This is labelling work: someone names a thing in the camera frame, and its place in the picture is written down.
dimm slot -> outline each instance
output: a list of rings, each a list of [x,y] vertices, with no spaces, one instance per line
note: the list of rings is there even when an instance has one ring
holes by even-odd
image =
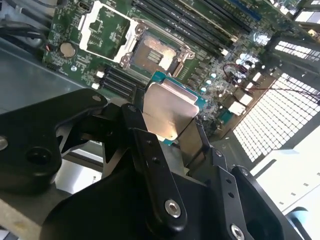
[[[159,6],[155,7],[153,6],[154,3],[149,4],[149,3],[141,2],[138,0],[133,0],[133,2],[136,4],[137,8],[152,15],[154,18],[157,18],[159,21],[167,24],[174,31],[177,31],[182,36],[191,40],[192,42],[194,42],[195,44],[197,44],[199,47],[203,48],[207,52],[213,54],[216,57],[220,55],[219,46],[212,45],[212,43],[202,40],[199,37],[195,36],[194,33],[192,33],[189,29],[181,26],[179,22],[177,24],[177,22],[172,18],[171,15],[163,13],[163,11],[159,9]]]

ram slot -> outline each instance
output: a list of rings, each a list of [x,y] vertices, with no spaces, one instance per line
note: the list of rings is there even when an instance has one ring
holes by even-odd
[[[233,23],[233,25],[236,26],[236,28],[242,33],[249,34],[252,31],[252,29],[248,25],[246,25],[241,20],[239,20],[238,18],[230,14],[228,11],[226,11],[224,8],[216,4],[214,1],[212,0],[199,0],[199,1],[204,5],[206,5],[211,11],[218,14],[224,20]]]
[[[196,14],[193,14],[185,9],[184,6],[178,5],[172,0],[162,0],[161,2],[166,5],[167,8],[175,10],[176,13],[180,14],[181,18],[184,19],[186,23],[189,22],[189,26],[196,26],[199,30],[201,30],[201,33],[204,33],[206,36],[209,36],[211,39],[215,40],[220,47],[227,49],[233,44],[233,42],[227,36],[221,34],[207,22],[201,20]]]
[[[189,39],[190,41],[194,42],[199,47],[203,48],[207,52],[213,54],[214,56],[218,57],[220,55],[219,45],[213,44],[212,42],[207,41],[207,39],[203,38],[193,31],[190,28],[182,26],[182,22],[177,21],[174,19],[171,14],[168,14],[168,10],[163,8],[159,8],[159,4],[155,2],[142,2],[139,0],[133,0],[136,7],[141,9],[142,11],[150,14],[154,18],[158,19],[159,21],[168,25],[172,30],[180,33],[185,38]]]

white surface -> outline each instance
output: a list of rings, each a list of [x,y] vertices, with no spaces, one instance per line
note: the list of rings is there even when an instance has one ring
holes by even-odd
[[[270,161],[276,160],[257,181],[283,214],[305,207],[313,215],[320,216],[319,138],[320,126],[294,149],[273,150],[251,170],[251,174],[256,175]]]
[[[233,102],[232,105],[228,108],[231,113],[240,116],[244,110],[246,110],[245,106],[240,104],[239,102]]]

perforated metal panel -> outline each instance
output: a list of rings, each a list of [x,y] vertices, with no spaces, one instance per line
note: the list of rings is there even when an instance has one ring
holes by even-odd
[[[318,94],[319,91],[285,73],[271,86]],[[314,96],[287,90],[268,90],[234,129],[251,161],[282,147],[320,111]]]

black expansion slot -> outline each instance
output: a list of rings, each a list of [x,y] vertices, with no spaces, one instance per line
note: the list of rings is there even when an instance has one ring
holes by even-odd
[[[230,14],[228,11],[226,11],[223,7],[219,6],[217,3],[215,3],[212,0],[199,0],[201,3],[205,4],[210,10],[212,10],[214,13],[218,14],[221,18],[225,20],[229,20],[232,23],[234,23],[237,28],[242,31],[245,34],[249,34],[252,29],[243,23],[241,20]]]
[[[169,9],[164,8],[163,5],[159,4],[159,2],[148,0],[143,0],[143,2],[140,0],[133,0],[132,2],[135,3],[135,6],[137,8],[150,14],[159,21],[165,23],[172,30],[180,33],[182,36],[194,42],[199,47],[205,49],[207,52],[213,54],[216,57],[221,55],[219,51],[219,45],[214,44],[213,42],[210,42],[207,39],[205,39],[204,36],[201,36],[193,32],[189,28],[190,26],[185,27],[186,24],[182,24],[182,22],[177,20],[176,17],[173,17],[175,12],[170,12]]]
[[[206,37],[209,36],[211,39],[215,40],[220,47],[228,49],[233,44],[228,36],[223,35],[216,28],[203,21],[199,16],[187,10],[183,5],[177,4],[172,0],[160,1],[166,5],[167,8],[174,9],[180,15],[180,18],[188,24],[188,26],[195,26],[198,28],[198,31],[204,33]]]
[[[145,85],[134,77],[108,66],[104,71],[104,77],[99,82],[107,89],[120,97],[131,101],[136,88],[144,88]]]

